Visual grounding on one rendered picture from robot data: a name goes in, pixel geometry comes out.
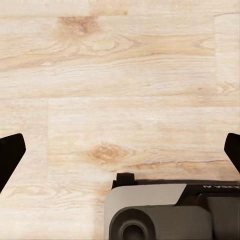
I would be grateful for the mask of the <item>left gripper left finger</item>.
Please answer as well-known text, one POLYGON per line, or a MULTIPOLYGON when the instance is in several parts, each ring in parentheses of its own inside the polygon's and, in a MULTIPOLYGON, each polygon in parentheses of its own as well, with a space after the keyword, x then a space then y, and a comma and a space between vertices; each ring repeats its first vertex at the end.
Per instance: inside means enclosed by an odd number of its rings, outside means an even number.
POLYGON ((0 138, 0 193, 26 152, 21 133, 0 138))

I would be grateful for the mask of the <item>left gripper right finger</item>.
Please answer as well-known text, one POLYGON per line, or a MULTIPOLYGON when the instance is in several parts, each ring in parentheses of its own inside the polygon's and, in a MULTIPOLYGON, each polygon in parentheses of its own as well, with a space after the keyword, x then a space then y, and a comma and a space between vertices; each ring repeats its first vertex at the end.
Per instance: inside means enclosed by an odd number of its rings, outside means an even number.
POLYGON ((235 133, 228 133, 224 151, 240 173, 240 135, 235 133))

